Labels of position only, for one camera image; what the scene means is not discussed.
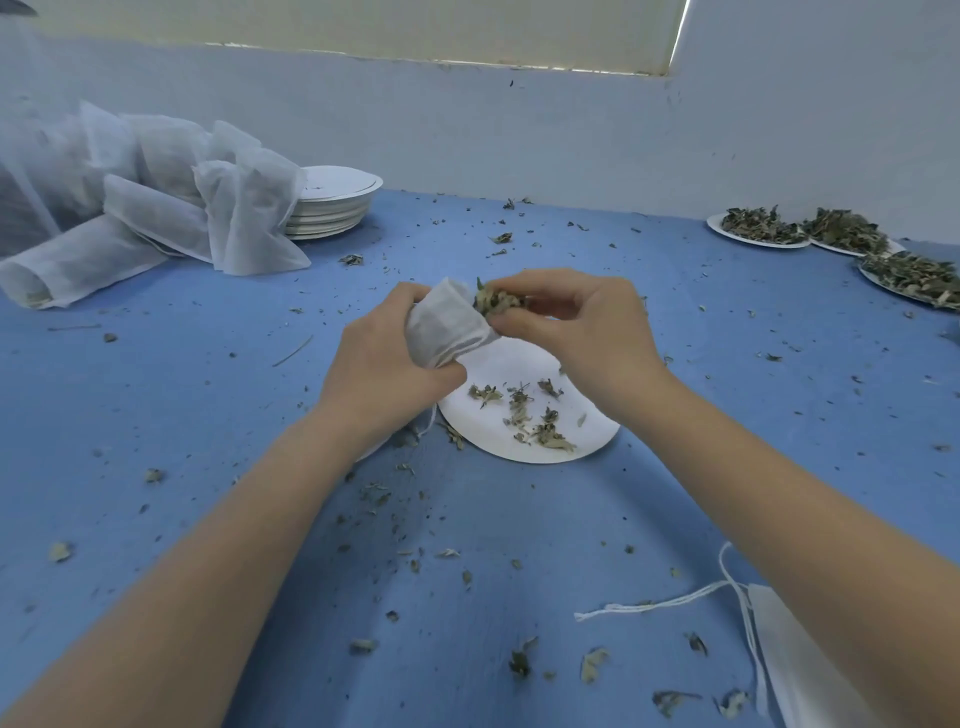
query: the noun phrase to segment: blue table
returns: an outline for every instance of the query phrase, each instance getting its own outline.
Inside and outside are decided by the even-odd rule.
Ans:
[[[494,245],[504,231],[514,242]],[[306,250],[313,266],[292,274],[236,279],[171,261],[66,311],[0,302],[0,708],[303,414],[344,324],[399,280],[541,266],[625,276],[649,296],[660,352],[684,381],[960,560],[957,319],[873,287],[849,258],[743,246],[695,220],[402,192],[381,193],[360,228]],[[350,253],[364,265],[337,262]],[[91,324],[102,327],[48,330]],[[148,468],[167,476],[145,483]],[[360,499],[372,481],[393,493],[376,516]],[[73,558],[50,563],[55,541],[72,542]],[[673,725],[725,725],[711,699],[752,690],[754,678],[730,590],[650,615],[572,616],[713,581],[723,542],[629,432],[546,469],[458,451],[435,427],[416,448],[388,445],[362,462],[330,499],[227,725],[659,725],[659,690],[705,698],[680,706]],[[413,574],[397,552],[421,547]],[[447,547],[462,558],[433,558]],[[738,556],[732,565],[759,579]],[[708,657],[688,647],[691,631]],[[510,651],[533,636],[537,674],[517,681]],[[350,656],[354,638],[380,646]],[[611,657],[585,685],[581,658],[601,645]],[[752,707],[738,721],[767,724]]]

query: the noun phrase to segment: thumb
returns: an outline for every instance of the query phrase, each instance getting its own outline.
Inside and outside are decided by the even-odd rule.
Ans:
[[[450,392],[467,381],[467,369],[458,361],[444,364],[440,369],[425,370],[430,377],[430,386],[435,395],[434,401],[440,401]]]
[[[501,336],[529,341],[553,354],[556,354],[553,350],[559,343],[560,327],[564,325],[562,321],[548,319],[525,308],[508,308],[491,316],[489,322]]]

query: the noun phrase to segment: drawstring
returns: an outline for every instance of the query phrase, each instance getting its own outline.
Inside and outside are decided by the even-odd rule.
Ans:
[[[606,604],[603,609],[598,609],[594,612],[575,612],[573,618],[577,621],[585,621],[586,619],[593,619],[600,615],[638,615],[644,612],[652,612],[661,607],[679,607],[683,604],[689,604],[691,601],[696,601],[703,596],[711,595],[718,589],[733,587],[733,590],[736,592],[737,601],[740,602],[740,615],[743,617],[743,628],[747,633],[747,647],[750,649],[750,656],[754,658],[754,669],[756,670],[756,711],[762,716],[767,717],[769,712],[767,707],[767,673],[763,668],[763,663],[760,661],[759,653],[756,650],[754,623],[750,617],[751,606],[750,599],[746,593],[747,587],[745,584],[734,581],[733,577],[730,576],[730,572],[727,571],[726,565],[723,563],[724,553],[726,553],[727,549],[731,546],[732,544],[727,541],[723,544],[723,547],[720,548],[718,561],[720,563],[720,571],[723,572],[725,577],[724,581],[714,581],[712,584],[707,584],[692,594],[678,596],[674,599],[668,599],[667,601],[650,604]]]

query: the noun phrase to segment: dried leaves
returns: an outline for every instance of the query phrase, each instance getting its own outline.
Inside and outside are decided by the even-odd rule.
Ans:
[[[657,706],[660,714],[666,718],[673,717],[673,712],[677,706],[688,698],[691,700],[704,699],[702,695],[698,695],[696,692],[680,691],[656,691],[653,696],[654,705]]]
[[[960,278],[953,263],[903,251],[887,257],[867,255],[860,268],[904,296],[935,308],[960,311]]]
[[[73,556],[73,545],[66,541],[57,541],[50,544],[50,550],[47,551],[47,558],[54,564],[59,564]]]
[[[488,316],[492,313],[503,313],[508,308],[525,308],[526,305],[526,298],[494,290],[484,285],[483,281],[477,278],[477,295],[473,299],[473,308],[481,315]]]
[[[784,223],[780,219],[776,205],[769,212],[766,207],[731,207],[720,227],[734,235],[764,243],[789,245],[806,240],[806,231],[803,228],[796,223]]]
[[[600,676],[598,668],[603,665],[608,657],[610,657],[610,652],[603,647],[598,647],[584,655],[584,661],[580,665],[580,680],[587,685],[595,682]]]
[[[502,400],[503,393],[500,392],[496,387],[490,386],[487,384],[483,389],[480,389],[476,384],[471,384],[470,388],[467,390],[467,394],[474,400],[481,400],[483,404],[480,405],[480,409],[486,407],[490,402]]]
[[[848,209],[817,207],[817,216],[804,220],[804,230],[814,240],[833,248],[865,255],[886,253],[890,242],[874,223]]]

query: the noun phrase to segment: pile of filter bags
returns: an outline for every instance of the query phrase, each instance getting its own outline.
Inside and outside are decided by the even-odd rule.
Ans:
[[[226,122],[211,133],[83,103],[43,138],[67,205],[86,222],[0,261],[0,288],[21,305],[68,306],[168,256],[234,276],[310,265],[283,235],[303,171]]]

